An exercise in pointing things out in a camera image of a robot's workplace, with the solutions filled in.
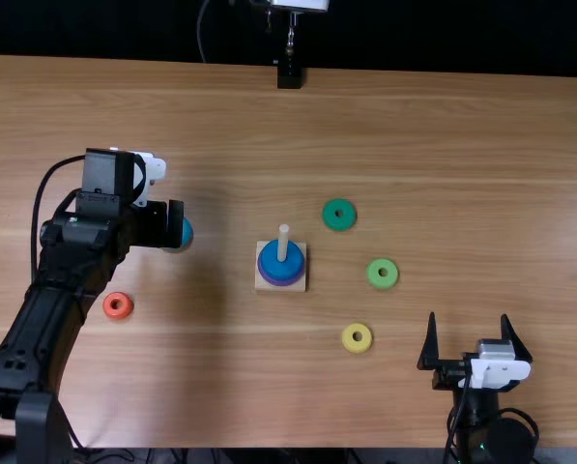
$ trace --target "white bracket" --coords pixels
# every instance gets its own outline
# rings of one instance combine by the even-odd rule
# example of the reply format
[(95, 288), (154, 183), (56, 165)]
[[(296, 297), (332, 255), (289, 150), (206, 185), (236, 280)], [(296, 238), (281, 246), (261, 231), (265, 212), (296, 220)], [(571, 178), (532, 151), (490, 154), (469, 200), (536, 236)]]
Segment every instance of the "white bracket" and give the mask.
[(271, 5), (290, 10), (326, 12), (329, 9), (329, 0), (271, 0)]
[[(471, 360), (472, 389), (501, 389), (512, 380), (522, 381), (529, 377), (531, 365), (516, 360)], [(466, 379), (458, 382), (463, 388)]]
[[(110, 147), (110, 150), (118, 151), (118, 147)], [(146, 165), (146, 182), (144, 184), (144, 189), (142, 190), (142, 193), (140, 193), (140, 196), (138, 196), (133, 202), (137, 206), (144, 207), (149, 199), (149, 186), (153, 185), (155, 181), (165, 177), (165, 161), (161, 158), (155, 158), (155, 156), (149, 152), (128, 151), (142, 157), (144, 164)], [(137, 186), (141, 181), (142, 171), (136, 165), (133, 169), (133, 186)]]

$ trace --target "black cable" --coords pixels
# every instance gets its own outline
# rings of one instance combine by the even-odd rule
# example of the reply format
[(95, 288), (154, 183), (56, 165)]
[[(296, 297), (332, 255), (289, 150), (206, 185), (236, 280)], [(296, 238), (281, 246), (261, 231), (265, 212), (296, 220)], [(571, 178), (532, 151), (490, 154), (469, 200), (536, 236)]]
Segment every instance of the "black cable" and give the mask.
[(455, 455), (455, 452), (453, 452), (453, 449), (450, 449), (450, 450), (449, 450), (449, 454), (451, 455), (451, 457), (453, 458), (453, 460), (454, 460), (456, 463), (459, 463), (459, 462), (460, 462), (460, 461), (458, 460), (458, 456), (456, 456), (456, 455)]
[(127, 461), (127, 462), (134, 462), (135, 461), (135, 454), (133, 454), (131, 451), (129, 451), (128, 449), (125, 449), (125, 448), (123, 448), (122, 451), (127, 452), (129, 454), (129, 456), (123, 456), (122, 454), (118, 454), (116, 452), (111, 452), (111, 453), (104, 454), (103, 456), (98, 457), (94, 461), (90, 461), (89, 464), (97, 464), (98, 462), (101, 462), (104, 459), (107, 459), (108, 457), (120, 457), (121, 459), (123, 459), (124, 461)]
[(173, 448), (170, 449), (170, 452), (172, 453), (172, 455), (174, 456), (174, 462), (176, 462), (176, 464), (179, 464), (181, 462), (184, 462), (183, 458), (179, 457), (179, 455), (176, 453), (176, 451), (174, 451)]
[(535, 446), (537, 446), (537, 442), (539, 442), (539, 427), (537, 426), (537, 422), (535, 422), (533, 418), (527, 413), (516, 408), (503, 408), (499, 411), (499, 416), (502, 416), (504, 413), (515, 414), (516, 416), (520, 416), (522, 419), (524, 419), (533, 429)]
[(359, 455), (357, 454), (357, 452), (355, 451), (354, 448), (348, 448), (348, 453), (353, 456), (353, 459), (355, 459), (355, 461), (357, 462), (357, 464), (363, 464), (363, 461), (361, 461), (361, 458), (359, 457)]
[(35, 278), (37, 277), (37, 223), (39, 221), (39, 207), (41, 206), (41, 197), (43, 196), (43, 191), (45, 190), (47, 181), (49, 181), (49, 178), (57, 169), (66, 166), (67, 164), (71, 164), (72, 162), (82, 160), (84, 160), (84, 155), (58, 161), (56, 164), (54, 164), (47, 170), (47, 172), (43, 176), (43, 179), (41, 180), (41, 183), (39, 184), (37, 194), (35, 195), (35, 204), (33, 205), (33, 218), (30, 225), (30, 280), (31, 280), (30, 283), (34, 282)]
[(202, 5), (200, 6), (200, 11), (198, 12), (198, 18), (195, 22), (195, 37), (198, 41), (198, 51), (200, 52), (200, 59), (202, 60), (202, 63), (207, 62), (207, 58), (204, 55), (204, 50), (202, 49), (202, 18), (204, 17), (204, 12), (206, 12), (209, 3), (211, 3), (211, 0), (202, 0)]
[(464, 405), (466, 404), (466, 397), (470, 385), (471, 385), (471, 374), (470, 371), (467, 369), (466, 378), (464, 379), (464, 389), (462, 389), (462, 396), (460, 397), (460, 404), (458, 405), (458, 409), (455, 412), (455, 416), (453, 417), (453, 424), (451, 425), (451, 430), (447, 435), (447, 442), (445, 443), (445, 451), (443, 452), (443, 464), (447, 464), (449, 458), (449, 452), (451, 451), (451, 443), (453, 442), (453, 437), (455, 436), (455, 430), (458, 427), (458, 420), (460, 416), (462, 416), (462, 412), (464, 411)]

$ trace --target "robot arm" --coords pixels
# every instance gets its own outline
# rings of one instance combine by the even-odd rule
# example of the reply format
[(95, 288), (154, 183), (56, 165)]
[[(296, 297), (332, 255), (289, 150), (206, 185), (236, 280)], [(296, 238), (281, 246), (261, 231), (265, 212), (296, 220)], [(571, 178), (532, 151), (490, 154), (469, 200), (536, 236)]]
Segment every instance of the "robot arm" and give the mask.
[(181, 245), (182, 202), (139, 206), (148, 188), (145, 160), (87, 150), (82, 188), (42, 227), (37, 276), (0, 345), (0, 419), (15, 420), (18, 463), (62, 462), (72, 451), (56, 399), (61, 378), (86, 314), (130, 247)]

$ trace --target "blue ring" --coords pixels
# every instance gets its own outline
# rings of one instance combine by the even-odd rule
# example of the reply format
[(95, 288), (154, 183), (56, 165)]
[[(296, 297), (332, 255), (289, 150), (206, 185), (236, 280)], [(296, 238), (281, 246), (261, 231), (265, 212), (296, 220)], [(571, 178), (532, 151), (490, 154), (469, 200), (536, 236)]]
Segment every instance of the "blue ring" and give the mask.
[(299, 277), (303, 273), (304, 262), (303, 253), (294, 242), (288, 242), (286, 259), (277, 261), (277, 240), (268, 242), (258, 257), (261, 274), (279, 282)]
[(181, 236), (181, 248), (188, 247), (193, 240), (193, 228), (186, 217), (183, 217), (183, 235)]

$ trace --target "table surface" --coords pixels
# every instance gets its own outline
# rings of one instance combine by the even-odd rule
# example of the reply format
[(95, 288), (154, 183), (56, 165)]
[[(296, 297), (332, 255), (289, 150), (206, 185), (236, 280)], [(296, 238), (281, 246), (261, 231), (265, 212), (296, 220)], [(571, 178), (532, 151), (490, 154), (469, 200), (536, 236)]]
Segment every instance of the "table surface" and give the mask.
[[(133, 249), (72, 350), (60, 398), (89, 446), (441, 447), (451, 394), (416, 369), (435, 311), (441, 354), (497, 337), (507, 313), (534, 372), (503, 394), (543, 446), (577, 446), (577, 79), (0, 57), (0, 340), (29, 283), (39, 181), (86, 147), (167, 161), (155, 199), (185, 201), (191, 248)], [(54, 176), (42, 220), (81, 182)], [(350, 199), (359, 219), (326, 228)], [(310, 258), (304, 294), (253, 290), (280, 223)], [(365, 276), (393, 259), (390, 291)], [(342, 329), (367, 324), (352, 355)]]

